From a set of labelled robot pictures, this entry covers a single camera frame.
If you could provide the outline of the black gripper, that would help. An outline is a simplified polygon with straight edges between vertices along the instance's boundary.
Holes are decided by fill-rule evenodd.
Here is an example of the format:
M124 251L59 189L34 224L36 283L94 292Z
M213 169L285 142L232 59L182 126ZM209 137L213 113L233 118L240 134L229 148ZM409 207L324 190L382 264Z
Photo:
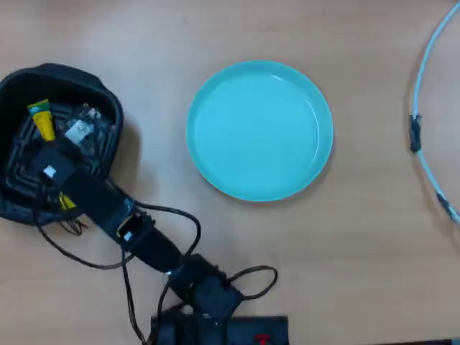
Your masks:
M76 171L75 164L54 147L43 147L32 159L31 169L60 187Z

